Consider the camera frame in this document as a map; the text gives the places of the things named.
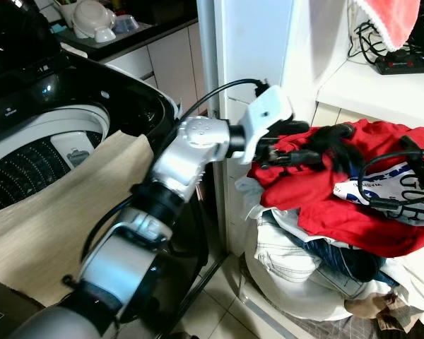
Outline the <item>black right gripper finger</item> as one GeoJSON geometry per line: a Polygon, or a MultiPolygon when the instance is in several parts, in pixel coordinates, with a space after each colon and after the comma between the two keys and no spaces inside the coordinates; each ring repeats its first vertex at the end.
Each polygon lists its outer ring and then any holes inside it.
{"type": "Polygon", "coordinates": [[[410,136],[402,136],[399,139],[404,158],[407,162],[419,162],[424,159],[424,152],[422,148],[410,136]]]}

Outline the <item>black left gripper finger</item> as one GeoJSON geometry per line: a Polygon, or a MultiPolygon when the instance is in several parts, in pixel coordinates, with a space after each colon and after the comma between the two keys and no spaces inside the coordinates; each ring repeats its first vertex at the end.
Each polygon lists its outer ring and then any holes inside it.
{"type": "Polygon", "coordinates": [[[356,148],[346,143],[319,144],[323,155],[327,155],[334,164],[335,172],[355,174],[356,172],[356,148]]]}
{"type": "Polygon", "coordinates": [[[356,129],[351,124],[342,123],[319,127],[308,139],[309,148],[331,148],[339,145],[344,139],[350,139],[356,129]]]}

